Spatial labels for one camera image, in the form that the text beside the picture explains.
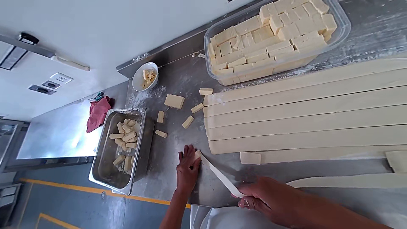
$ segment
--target stainless steel countertop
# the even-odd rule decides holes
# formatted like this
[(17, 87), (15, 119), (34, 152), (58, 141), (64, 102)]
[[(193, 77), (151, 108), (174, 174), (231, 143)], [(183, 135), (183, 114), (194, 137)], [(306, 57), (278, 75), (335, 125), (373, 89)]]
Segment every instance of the stainless steel countertop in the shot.
[[(159, 110), (165, 111), (164, 123), (157, 123), (155, 128), (168, 133), (166, 139), (154, 135), (147, 175), (134, 183), (131, 195), (170, 200), (177, 185), (175, 170), (178, 164), (177, 152), (187, 144), (193, 144), (200, 149), (235, 184), (242, 181), (253, 181), (257, 175), (269, 176), (281, 182), (289, 182), (312, 176), (346, 176), (390, 172), (391, 169), (384, 159), (242, 165), (238, 153), (221, 155), (210, 153), (202, 111), (193, 115), (195, 119), (188, 129), (181, 126), (185, 119), (192, 114), (190, 109), (203, 101), (203, 96), (198, 93), (199, 88), (214, 88), (214, 92), (220, 92), (348, 63), (377, 59), (407, 50), (407, 23), (405, 23), (407, 21), (405, 10), (407, 3), (405, 1), (343, 0), (340, 3), (352, 23), (349, 37), (340, 47), (319, 55), (303, 68), (277, 76), (224, 87), (209, 77), (203, 58), (187, 56), (161, 67), (158, 85), (149, 92), (136, 92), (131, 86), (130, 79), (126, 108), (146, 107), (147, 115), (154, 120), (156, 120)], [(164, 105), (167, 94), (181, 95), (186, 98), (182, 110), (168, 108)], [(374, 206), (371, 203), (372, 200), (379, 199), (380, 195), (386, 193), (385, 190), (368, 191), (370, 194), (364, 196), (364, 192), (356, 192), (353, 189), (310, 190), (333, 199), (344, 196), (347, 198), (341, 200), (344, 204), (347, 202), (359, 203), (360, 206)], [(389, 195), (400, 196), (392, 191), (388, 193), (391, 193)], [(189, 203), (224, 207), (236, 206), (237, 200), (231, 197), (226, 187), (207, 167), (203, 167)], [(392, 207), (384, 206), (382, 209), (390, 211), (389, 209)], [(407, 209), (401, 209), (392, 209), (392, 212), (407, 212)], [(360, 210), (371, 211), (371, 209), (363, 207)]]
[[(128, 81), (103, 92), (124, 108)], [(86, 133), (91, 95), (31, 120), (17, 159), (95, 156), (102, 127)]]

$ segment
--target scissors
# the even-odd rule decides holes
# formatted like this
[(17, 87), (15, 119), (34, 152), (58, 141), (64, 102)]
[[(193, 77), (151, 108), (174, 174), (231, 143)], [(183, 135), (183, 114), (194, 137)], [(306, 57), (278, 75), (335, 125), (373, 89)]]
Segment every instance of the scissors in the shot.
[(98, 102), (99, 100), (101, 100), (103, 98), (103, 95), (104, 95), (103, 92), (98, 92), (98, 94), (94, 98), (91, 98), (89, 100), (91, 100), (91, 101), (94, 100), (94, 101)]

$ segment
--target clear plastic container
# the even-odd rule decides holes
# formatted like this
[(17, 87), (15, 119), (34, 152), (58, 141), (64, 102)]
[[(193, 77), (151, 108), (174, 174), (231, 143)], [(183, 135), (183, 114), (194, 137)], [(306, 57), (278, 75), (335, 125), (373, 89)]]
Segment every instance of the clear plastic container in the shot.
[(205, 33), (205, 36), (203, 38), (204, 40), (204, 46), (205, 46), (205, 55), (207, 56), (206, 58), (206, 68), (208, 70), (208, 74), (219, 81), (220, 84), (222, 85), (231, 85), (231, 84), (236, 84), (252, 79), (257, 79), (261, 77), (265, 77), (268, 75), (280, 73), (283, 71), (287, 71), (290, 69), (295, 69), (299, 68), (302, 66), (307, 65), (309, 62), (311, 62), (315, 57), (317, 57), (319, 54), (328, 52), (329, 50), (332, 50), (336, 48), (338, 45), (340, 45), (345, 38), (349, 35), (351, 25), (349, 18), (347, 17), (346, 13), (342, 9), (341, 5), (339, 4), (338, 0), (323, 0), (328, 6), (329, 6), (329, 11), (328, 13), (332, 14), (338, 28), (335, 30), (335, 32), (332, 34), (332, 38), (328, 40), (327, 46), (323, 48), (318, 48), (314, 49), (309, 52), (304, 52), (304, 53), (299, 53), (298, 55), (291, 56), (286, 59), (281, 59), (273, 64), (270, 65), (265, 65), (261, 67), (255, 67), (251, 68), (245, 71), (239, 71), (236, 73), (230, 73), (230, 74), (224, 74), (224, 75), (216, 75), (212, 72), (212, 66), (210, 64), (210, 59), (209, 59), (209, 54), (208, 54), (208, 46), (210, 43), (211, 37), (215, 36), (216, 34), (222, 32), (223, 30), (237, 25), (255, 15), (259, 14), (260, 7), (270, 3), (274, 2), (274, 0), (264, 0), (259, 3), (256, 3), (230, 17), (227, 17), (214, 25), (212, 25)]

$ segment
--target left hand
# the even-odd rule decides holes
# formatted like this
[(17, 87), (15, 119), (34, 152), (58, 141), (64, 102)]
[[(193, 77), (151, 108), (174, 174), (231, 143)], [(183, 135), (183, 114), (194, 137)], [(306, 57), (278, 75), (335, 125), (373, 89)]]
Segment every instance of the left hand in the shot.
[(194, 160), (195, 148), (192, 145), (184, 146), (184, 153), (178, 152), (179, 165), (177, 165), (177, 190), (190, 195), (198, 179), (200, 158)]

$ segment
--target stainless steel tray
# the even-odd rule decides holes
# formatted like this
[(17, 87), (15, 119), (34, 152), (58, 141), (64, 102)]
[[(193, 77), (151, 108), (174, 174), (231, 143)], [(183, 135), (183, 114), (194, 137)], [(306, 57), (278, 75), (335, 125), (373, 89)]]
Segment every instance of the stainless steel tray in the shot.
[[(137, 147), (131, 152), (123, 152), (114, 139), (108, 137), (109, 134), (119, 133), (117, 123), (123, 122), (124, 119), (134, 119), (141, 125)], [(147, 172), (153, 130), (154, 122), (146, 117), (145, 108), (109, 110), (89, 173), (89, 180), (129, 195), (133, 182), (140, 180)], [(113, 165), (113, 161), (119, 154), (135, 156), (131, 175), (120, 172)]]

